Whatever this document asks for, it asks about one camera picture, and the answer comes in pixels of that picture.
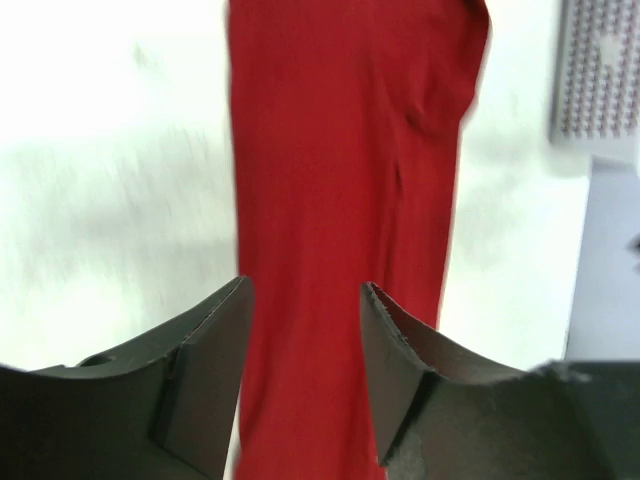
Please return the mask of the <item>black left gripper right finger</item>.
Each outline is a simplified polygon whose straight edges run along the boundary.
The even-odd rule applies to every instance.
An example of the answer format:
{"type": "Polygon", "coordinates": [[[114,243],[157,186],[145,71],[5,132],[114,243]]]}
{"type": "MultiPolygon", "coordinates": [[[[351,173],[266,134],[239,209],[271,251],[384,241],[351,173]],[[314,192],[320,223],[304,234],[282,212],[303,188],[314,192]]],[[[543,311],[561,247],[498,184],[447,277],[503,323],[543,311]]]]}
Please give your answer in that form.
{"type": "Polygon", "coordinates": [[[391,479],[635,479],[639,366],[520,371],[459,345],[375,284],[361,338],[379,463],[391,479]]]}

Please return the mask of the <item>red t shirt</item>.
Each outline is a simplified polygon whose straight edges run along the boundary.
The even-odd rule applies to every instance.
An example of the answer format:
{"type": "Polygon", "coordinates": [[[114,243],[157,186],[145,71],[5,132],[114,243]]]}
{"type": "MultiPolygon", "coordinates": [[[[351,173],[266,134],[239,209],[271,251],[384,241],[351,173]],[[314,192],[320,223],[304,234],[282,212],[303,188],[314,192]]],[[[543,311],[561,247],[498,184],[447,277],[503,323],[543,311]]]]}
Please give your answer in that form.
{"type": "Polygon", "coordinates": [[[482,1],[233,1],[239,271],[256,301],[238,479],[381,479],[361,348],[374,282],[435,325],[482,1]]]}

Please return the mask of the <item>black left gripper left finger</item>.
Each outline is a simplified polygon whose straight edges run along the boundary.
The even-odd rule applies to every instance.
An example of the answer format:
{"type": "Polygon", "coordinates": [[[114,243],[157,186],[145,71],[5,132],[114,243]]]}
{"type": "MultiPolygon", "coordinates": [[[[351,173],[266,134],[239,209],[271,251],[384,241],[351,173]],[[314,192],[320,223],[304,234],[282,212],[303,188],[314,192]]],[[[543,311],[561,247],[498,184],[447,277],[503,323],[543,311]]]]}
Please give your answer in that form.
{"type": "Polygon", "coordinates": [[[238,277],[74,367],[1,371],[5,479],[219,479],[254,309],[238,277]]]}

